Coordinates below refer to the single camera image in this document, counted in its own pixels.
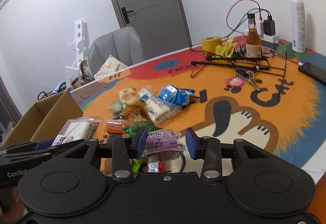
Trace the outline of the green candy packet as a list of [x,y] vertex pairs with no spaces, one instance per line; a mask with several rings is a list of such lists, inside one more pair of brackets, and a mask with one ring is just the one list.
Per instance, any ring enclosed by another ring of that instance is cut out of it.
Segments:
[[123,128],[123,131],[130,135],[131,137],[135,136],[137,132],[142,128],[146,127],[148,132],[154,132],[160,130],[161,128],[157,127],[152,121],[137,121],[132,125]]

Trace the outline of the purple snack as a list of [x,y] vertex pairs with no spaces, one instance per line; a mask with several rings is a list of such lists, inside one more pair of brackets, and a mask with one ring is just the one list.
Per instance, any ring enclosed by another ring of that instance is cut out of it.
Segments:
[[187,147],[179,141],[181,132],[162,129],[149,132],[144,145],[143,159],[148,163],[173,161],[178,159]]

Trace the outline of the pink wafer snack packet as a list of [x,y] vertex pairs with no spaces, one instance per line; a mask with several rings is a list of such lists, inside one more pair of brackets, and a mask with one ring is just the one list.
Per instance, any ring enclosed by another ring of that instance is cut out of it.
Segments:
[[130,124],[127,120],[108,120],[105,123],[105,128],[108,134],[124,134],[125,128]]

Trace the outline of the red white snack packet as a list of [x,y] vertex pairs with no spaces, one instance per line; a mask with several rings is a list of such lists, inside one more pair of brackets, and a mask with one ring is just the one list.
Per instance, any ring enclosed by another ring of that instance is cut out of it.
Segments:
[[165,163],[164,162],[155,162],[148,163],[147,170],[148,173],[165,173]]

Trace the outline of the long white bread packet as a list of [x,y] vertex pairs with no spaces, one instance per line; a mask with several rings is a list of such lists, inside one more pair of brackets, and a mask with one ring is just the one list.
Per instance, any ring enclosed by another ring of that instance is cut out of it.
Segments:
[[145,103],[145,113],[156,125],[165,123],[182,109],[179,105],[162,100],[146,87],[138,91],[138,97],[142,103]]

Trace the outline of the blue snack packet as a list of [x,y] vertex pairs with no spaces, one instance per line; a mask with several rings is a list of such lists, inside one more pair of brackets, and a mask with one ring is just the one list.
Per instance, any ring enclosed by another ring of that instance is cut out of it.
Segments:
[[181,89],[171,84],[162,87],[159,92],[160,99],[181,107],[189,105],[192,97],[195,97],[195,90]]

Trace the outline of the key bunch with pink charm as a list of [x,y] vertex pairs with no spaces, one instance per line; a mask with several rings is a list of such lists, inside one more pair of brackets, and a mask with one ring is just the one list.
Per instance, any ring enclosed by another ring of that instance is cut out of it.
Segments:
[[243,70],[237,70],[237,75],[235,77],[230,77],[226,79],[227,86],[231,88],[241,88],[245,83],[249,83],[258,92],[260,92],[261,89],[256,83],[261,82],[262,81],[260,79],[256,78],[256,74],[253,71]]

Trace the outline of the dotted beige cushion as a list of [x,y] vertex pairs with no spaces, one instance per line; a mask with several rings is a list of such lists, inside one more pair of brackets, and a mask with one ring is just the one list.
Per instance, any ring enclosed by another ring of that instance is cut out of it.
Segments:
[[119,61],[112,55],[110,55],[104,64],[101,66],[99,71],[94,75],[95,80],[100,80],[105,77],[108,77],[120,70],[126,69],[128,66],[125,65],[123,62]]

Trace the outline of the black shoe rack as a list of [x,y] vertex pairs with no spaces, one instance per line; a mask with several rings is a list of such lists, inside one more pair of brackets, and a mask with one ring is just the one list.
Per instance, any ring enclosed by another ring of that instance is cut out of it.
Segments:
[[37,96],[37,99],[41,100],[41,99],[47,98],[49,96],[58,94],[58,93],[64,91],[66,88],[67,88],[66,82],[60,83],[54,90],[52,90],[50,92],[40,92]]

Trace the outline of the colourful cartoon table mat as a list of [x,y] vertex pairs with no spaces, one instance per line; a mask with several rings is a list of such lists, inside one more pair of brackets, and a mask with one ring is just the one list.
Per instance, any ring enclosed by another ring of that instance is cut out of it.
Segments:
[[216,136],[223,143],[243,138],[308,172],[315,180],[325,173],[325,86],[298,70],[301,62],[325,67],[325,57],[308,51],[295,54],[289,45],[277,47],[268,74],[259,83],[240,88],[227,85],[236,75],[230,68],[193,66],[203,61],[199,51],[183,50],[133,66],[73,91],[72,97],[86,117],[112,118],[110,104],[127,87],[148,87],[157,94],[171,84],[206,91],[196,101],[163,123],[177,132],[192,128],[199,136]]

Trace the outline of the white perforated rack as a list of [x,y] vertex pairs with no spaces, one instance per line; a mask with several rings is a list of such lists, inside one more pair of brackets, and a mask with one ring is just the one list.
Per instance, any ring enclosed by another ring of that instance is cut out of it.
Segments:
[[79,78],[80,63],[85,59],[87,47],[85,45],[85,23],[83,20],[75,21],[74,40],[70,44],[70,49],[74,51],[75,60],[72,65],[66,66],[66,85],[72,87],[72,82]]

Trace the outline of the yellow tape roll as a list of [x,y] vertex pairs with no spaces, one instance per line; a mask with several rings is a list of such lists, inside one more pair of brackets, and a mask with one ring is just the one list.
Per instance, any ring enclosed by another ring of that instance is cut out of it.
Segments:
[[202,46],[202,51],[205,52],[213,52],[217,45],[220,45],[221,43],[221,37],[214,36],[209,38],[203,38],[200,41]]

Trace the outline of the white power strip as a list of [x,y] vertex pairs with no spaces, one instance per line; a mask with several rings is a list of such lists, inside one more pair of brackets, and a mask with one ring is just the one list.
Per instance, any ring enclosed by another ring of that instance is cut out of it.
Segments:
[[279,36],[278,35],[274,35],[274,36],[269,36],[266,34],[260,35],[260,39],[264,42],[268,42],[268,43],[279,43]]

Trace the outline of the black phone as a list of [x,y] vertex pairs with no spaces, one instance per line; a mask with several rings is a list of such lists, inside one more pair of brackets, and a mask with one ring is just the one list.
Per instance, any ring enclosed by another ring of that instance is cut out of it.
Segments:
[[326,83],[326,70],[312,64],[311,62],[305,62],[298,67],[298,70],[305,75],[308,75],[315,81],[325,85]]

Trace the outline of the grey door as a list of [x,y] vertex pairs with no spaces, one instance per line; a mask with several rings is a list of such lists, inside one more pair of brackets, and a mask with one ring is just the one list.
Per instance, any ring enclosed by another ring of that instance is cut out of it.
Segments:
[[137,32],[146,59],[191,46],[182,0],[112,0],[120,27]]

